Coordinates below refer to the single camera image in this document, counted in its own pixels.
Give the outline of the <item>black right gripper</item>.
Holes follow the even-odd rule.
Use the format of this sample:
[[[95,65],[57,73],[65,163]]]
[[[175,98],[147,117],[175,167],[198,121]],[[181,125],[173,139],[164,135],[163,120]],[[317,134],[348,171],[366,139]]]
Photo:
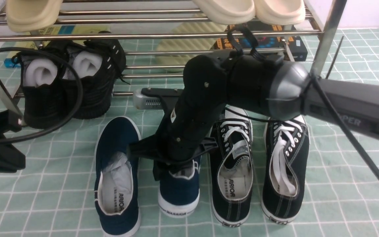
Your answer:
[[[203,140],[226,103],[227,71],[222,64],[227,54],[205,54],[189,60],[184,68],[184,89],[158,126],[154,135],[129,144],[128,155],[153,161],[155,181],[216,146]]]

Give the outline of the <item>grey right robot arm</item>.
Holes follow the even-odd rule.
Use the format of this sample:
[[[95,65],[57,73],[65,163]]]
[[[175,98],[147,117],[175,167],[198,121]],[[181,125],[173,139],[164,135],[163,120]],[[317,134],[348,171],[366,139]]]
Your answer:
[[[129,157],[180,164],[214,148],[204,142],[226,105],[275,120],[306,115],[335,123],[371,171],[379,170],[352,131],[379,140],[379,85],[314,77],[301,63],[221,50],[198,55],[183,71],[184,89],[156,133],[129,144]]]

